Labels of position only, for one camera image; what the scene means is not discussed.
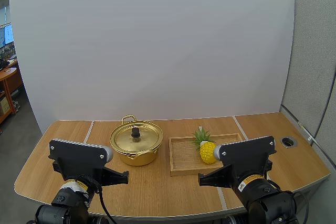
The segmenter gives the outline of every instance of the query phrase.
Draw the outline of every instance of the pineapple toy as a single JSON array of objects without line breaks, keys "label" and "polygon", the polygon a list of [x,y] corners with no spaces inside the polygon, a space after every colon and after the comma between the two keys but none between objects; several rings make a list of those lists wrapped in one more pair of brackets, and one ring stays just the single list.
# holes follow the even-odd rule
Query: pineapple toy
[{"label": "pineapple toy", "polygon": [[199,130],[194,133],[196,138],[194,144],[197,145],[202,160],[207,164],[212,164],[216,161],[213,154],[216,145],[214,144],[214,141],[210,140],[210,134],[207,135],[208,132],[209,131],[206,132],[202,127],[199,127]]}]

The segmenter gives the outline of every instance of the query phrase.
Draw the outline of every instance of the pot handle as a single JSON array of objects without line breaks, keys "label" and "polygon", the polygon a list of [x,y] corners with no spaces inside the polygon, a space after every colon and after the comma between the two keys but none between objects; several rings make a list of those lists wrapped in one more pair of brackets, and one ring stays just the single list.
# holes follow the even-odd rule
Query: pot handle
[{"label": "pot handle", "polygon": [[142,155],[155,156],[156,155],[156,150],[153,151],[153,149],[149,149],[149,150],[146,150],[146,151],[143,151],[143,152],[138,152],[134,157],[131,157],[131,156],[127,156],[127,157],[132,159],[132,160],[136,160],[138,157],[140,157]]},{"label": "pot handle", "polygon": [[133,118],[135,121],[137,120],[134,115],[126,115],[121,119],[121,124],[124,124],[126,118]]}]

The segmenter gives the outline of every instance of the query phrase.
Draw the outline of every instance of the pineapple leaves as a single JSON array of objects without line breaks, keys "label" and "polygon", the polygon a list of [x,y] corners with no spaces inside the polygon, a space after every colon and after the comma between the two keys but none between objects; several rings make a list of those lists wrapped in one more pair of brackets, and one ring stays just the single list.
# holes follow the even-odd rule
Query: pineapple leaves
[{"label": "pineapple leaves", "polygon": [[193,135],[195,136],[195,140],[193,141],[193,143],[197,146],[197,149],[200,148],[200,144],[202,141],[208,141],[212,143],[214,142],[210,139],[209,131],[205,131],[203,128],[201,130],[195,131]]}]

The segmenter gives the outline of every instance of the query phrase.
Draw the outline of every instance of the pot lid knob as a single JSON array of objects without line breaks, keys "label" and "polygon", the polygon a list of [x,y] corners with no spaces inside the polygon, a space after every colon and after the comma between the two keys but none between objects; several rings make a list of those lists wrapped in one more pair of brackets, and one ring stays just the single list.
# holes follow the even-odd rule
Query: pot lid knob
[{"label": "pot lid knob", "polygon": [[138,138],[138,137],[140,137],[140,131],[139,131],[139,128],[138,128],[138,127],[133,127],[133,128],[132,128],[132,134],[131,134],[131,136],[132,136],[133,138]]}]

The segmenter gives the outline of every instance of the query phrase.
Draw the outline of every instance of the yellow label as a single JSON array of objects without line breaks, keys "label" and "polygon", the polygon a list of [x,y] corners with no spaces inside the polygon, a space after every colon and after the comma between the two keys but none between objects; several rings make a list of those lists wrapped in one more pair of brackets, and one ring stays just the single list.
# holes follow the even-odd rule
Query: yellow label
[{"label": "yellow label", "polygon": [[75,181],[74,179],[68,179],[66,181],[66,183],[69,183],[69,182],[76,182],[78,185],[80,185],[85,191],[88,190],[88,187],[87,185],[85,185],[84,183],[82,183],[81,181]]},{"label": "yellow label", "polygon": [[259,174],[253,174],[251,176],[248,176],[247,178],[245,178],[243,181],[245,182],[245,184],[247,185],[248,183],[250,183],[251,181],[255,180],[255,179],[259,179],[259,178],[264,178]]},{"label": "yellow label", "polygon": [[247,178],[245,178],[238,186],[238,190],[239,191],[243,191],[243,189],[246,187],[246,185],[248,183],[250,183],[251,181],[255,180],[255,179],[259,179],[259,178],[264,178],[259,174],[253,174],[251,176],[248,176]]}]

